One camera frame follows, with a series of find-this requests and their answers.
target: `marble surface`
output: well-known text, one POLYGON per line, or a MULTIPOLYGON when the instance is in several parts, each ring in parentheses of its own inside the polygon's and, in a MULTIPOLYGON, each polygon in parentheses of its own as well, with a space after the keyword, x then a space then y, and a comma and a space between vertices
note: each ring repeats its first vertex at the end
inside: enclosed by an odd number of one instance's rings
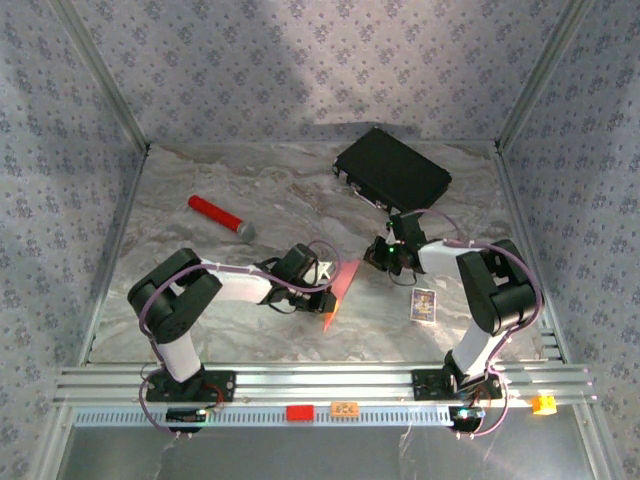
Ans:
MULTIPOLYGON (((449 170, 453 182, 435 207, 455 218, 470 238, 510 236, 508 213, 493 160, 446 145, 412 144, 449 170)), ((131 286, 181 247, 201 257, 246 265, 284 254, 297 242, 324 239, 346 259, 360 259, 385 214, 354 197, 331 173, 346 145, 236 144, 153 147, 144 167, 90 361, 151 360, 126 300, 131 286), (256 226, 251 244, 193 212, 198 194, 256 226)), ((428 238, 452 236, 439 218, 421 219, 428 238)), ((322 252, 328 259, 329 252, 322 252)), ((437 321, 409 320, 411 288, 362 264, 329 330, 323 315, 278 314, 264 306, 223 302, 210 306, 192 333, 208 362, 441 361, 470 323, 462 285, 447 277, 420 276, 418 287, 437 292, 437 321)), ((542 352, 537 329, 508 345, 503 358, 534 359, 542 352)))

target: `patterned wallpaper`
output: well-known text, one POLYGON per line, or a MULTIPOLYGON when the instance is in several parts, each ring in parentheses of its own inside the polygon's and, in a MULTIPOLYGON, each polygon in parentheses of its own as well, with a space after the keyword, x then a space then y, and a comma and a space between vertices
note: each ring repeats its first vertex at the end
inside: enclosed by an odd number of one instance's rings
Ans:
POLYGON ((23 478, 77 361, 140 155, 46 2, 0 15, 0 478, 23 478))
POLYGON ((565 0, 75 0, 151 142, 489 139, 565 0))
POLYGON ((574 361, 640 478, 640 4, 597 0, 508 154, 574 361))

